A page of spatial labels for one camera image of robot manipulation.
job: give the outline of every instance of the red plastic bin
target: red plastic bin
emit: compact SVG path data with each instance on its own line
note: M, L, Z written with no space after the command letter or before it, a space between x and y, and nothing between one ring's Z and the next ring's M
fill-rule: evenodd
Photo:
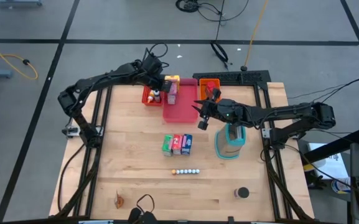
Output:
M143 94L142 94L142 103L146 106L162 106L162 102L164 101L164 93L160 92L160 103L156 103L155 101L152 101L150 103L147 102L147 97L149 96L151 89L147 86L143 88Z
M192 107L197 106L197 79L181 78L180 88L174 105L164 101L162 117L167 123L194 123L197 121L198 112Z

